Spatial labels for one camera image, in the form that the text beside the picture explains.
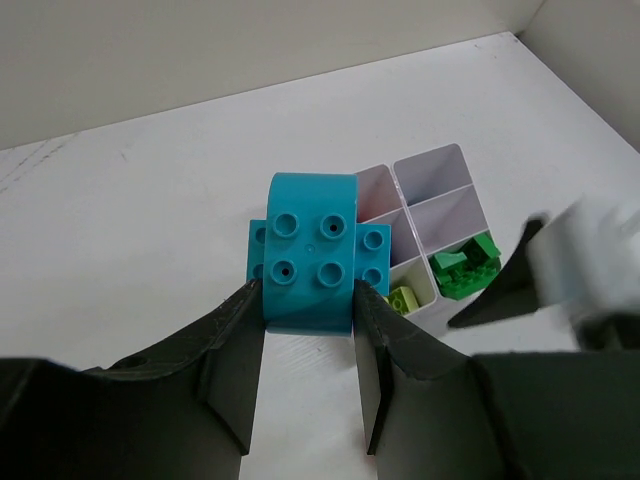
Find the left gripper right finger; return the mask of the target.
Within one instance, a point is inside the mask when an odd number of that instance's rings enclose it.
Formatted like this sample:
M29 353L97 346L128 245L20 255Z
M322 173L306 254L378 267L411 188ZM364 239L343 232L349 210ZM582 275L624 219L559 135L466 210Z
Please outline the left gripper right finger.
M639 355L466 356L353 297L367 452L381 479L635 479Z

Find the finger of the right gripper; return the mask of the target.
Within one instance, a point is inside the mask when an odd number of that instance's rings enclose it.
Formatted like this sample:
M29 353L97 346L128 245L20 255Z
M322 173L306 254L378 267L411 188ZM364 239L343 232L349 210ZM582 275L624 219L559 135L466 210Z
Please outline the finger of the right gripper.
M449 329L465 329L535 313L541 308L527 248L546 226L547 217L529 217L506 264L481 294L448 322Z

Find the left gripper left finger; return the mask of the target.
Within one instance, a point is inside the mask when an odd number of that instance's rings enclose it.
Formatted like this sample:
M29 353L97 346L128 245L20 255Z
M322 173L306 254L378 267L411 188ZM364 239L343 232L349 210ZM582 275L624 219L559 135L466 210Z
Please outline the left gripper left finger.
M262 284L109 368L1 362L5 479L235 479L264 346Z

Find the lime green lego brick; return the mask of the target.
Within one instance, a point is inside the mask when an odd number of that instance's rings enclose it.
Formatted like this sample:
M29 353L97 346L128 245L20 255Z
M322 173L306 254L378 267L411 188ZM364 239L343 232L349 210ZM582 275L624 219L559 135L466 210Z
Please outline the lime green lego brick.
M420 308L414 291L408 286L398 286L390 291L385 301L399 315L405 316Z

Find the cyan lego block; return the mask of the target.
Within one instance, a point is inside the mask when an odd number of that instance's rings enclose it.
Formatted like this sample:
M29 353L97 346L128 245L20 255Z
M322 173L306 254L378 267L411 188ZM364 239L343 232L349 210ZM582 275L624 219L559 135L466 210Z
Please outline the cyan lego block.
M263 284L270 332L344 335L358 280L386 296L391 228L357 219L354 174L277 173L266 216L249 223L246 277Z

